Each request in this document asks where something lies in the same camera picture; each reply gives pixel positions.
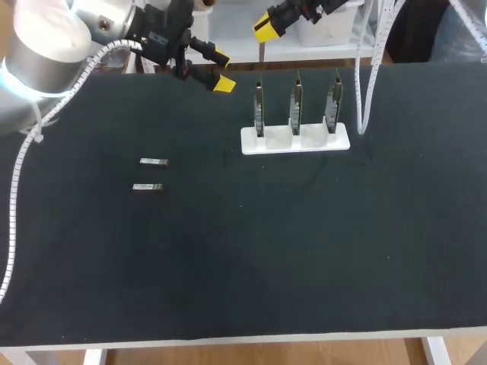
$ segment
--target white stand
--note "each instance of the white stand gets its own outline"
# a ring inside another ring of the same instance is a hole
[[[243,154],[287,154],[294,152],[343,151],[350,148],[349,135],[343,123],[336,133],[328,133],[326,121],[302,124],[300,135],[293,135],[290,125],[264,127],[264,137],[257,137],[255,127],[242,128]]]

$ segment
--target white container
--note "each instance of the white container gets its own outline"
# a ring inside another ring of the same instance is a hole
[[[193,17],[195,22],[191,27],[191,34],[202,40],[208,42],[210,40],[210,14],[213,12],[213,8],[208,8],[206,10],[195,10],[193,12]]]
[[[364,0],[346,2],[330,15],[323,13],[323,18],[316,24],[301,18],[296,23],[301,44],[316,47],[347,43],[352,36],[358,7],[363,4]]]

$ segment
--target table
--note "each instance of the table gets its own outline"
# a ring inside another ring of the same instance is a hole
[[[0,348],[485,333],[487,68],[384,66],[365,136],[339,71],[351,149],[285,156],[240,152],[257,73],[232,95],[93,76],[25,161]],[[301,71],[305,123],[333,72]],[[263,73],[266,124],[287,122],[294,76]],[[22,138],[0,143],[1,269]]]

